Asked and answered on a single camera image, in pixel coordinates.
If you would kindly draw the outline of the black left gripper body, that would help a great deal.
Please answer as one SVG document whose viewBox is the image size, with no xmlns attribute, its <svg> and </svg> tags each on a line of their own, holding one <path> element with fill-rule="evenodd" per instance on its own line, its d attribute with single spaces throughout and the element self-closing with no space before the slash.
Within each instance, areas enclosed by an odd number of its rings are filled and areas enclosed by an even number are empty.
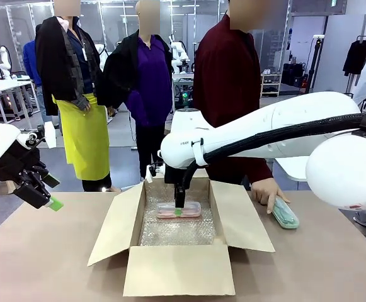
<svg viewBox="0 0 366 302">
<path fill-rule="evenodd" d="M 0 185 L 13 183 L 18 186 L 39 179 L 49 184 L 47 166 L 40 160 L 39 148 L 11 147 L 0 157 Z"/>
</svg>

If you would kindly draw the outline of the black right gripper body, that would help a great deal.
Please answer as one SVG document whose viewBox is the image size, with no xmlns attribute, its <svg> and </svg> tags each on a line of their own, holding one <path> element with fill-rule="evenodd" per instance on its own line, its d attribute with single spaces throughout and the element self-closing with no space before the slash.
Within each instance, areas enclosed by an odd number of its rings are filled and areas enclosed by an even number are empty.
<svg viewBox="0 0 366 302">
<path fill-rule="evenodd" d="M 188 189 L 190 185 L 185 181 L 186 171 L 187 169 L 177 169 L 166 164 L 164 182 L 166 184 L 173 184 L 175 187 Z"/>
</svg>

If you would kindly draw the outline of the person's left hand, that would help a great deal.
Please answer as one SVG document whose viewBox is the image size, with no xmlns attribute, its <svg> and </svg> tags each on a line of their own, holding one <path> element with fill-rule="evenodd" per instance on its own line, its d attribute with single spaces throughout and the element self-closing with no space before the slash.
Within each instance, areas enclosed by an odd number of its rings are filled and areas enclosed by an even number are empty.
<svg viewBox="0 0 366 302">
<path fill-rule="evenodd" d="M 260 181 L 256 181 L 251 184 L 250 198 L 263 206 L 266 206 L 266 212 L 271 214 L 276 197 L 281 198 L 287 204 L 290 203 L 289 199 L 283 194 L 283 191 L 279 188 L 274 178 L 268 178 Z"/>
</svg>

